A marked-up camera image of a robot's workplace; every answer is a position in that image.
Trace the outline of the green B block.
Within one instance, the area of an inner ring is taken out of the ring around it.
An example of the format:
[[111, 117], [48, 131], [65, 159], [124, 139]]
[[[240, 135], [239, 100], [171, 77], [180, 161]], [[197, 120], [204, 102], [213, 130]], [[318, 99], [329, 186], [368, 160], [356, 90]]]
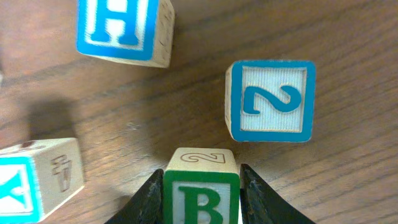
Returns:
[[163, 187], [164, 223], [238, 223], [240, 178], [229, 149], [176, 149]]

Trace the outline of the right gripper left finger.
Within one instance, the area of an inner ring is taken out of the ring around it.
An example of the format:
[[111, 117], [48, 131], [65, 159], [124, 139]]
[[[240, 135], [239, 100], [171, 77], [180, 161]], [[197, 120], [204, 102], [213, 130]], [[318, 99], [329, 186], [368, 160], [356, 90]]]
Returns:
[[119, 212], [105, 224], [161, 224], [163, 223], [162, 169], [157, 169]]

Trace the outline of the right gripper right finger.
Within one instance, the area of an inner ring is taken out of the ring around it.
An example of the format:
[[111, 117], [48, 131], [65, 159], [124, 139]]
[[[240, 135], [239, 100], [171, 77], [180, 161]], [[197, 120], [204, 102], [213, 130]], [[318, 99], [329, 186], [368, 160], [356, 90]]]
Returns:
[[285, 201], [248, 164], [241, 164], [240, 179], [244, 224], [315, 224]]

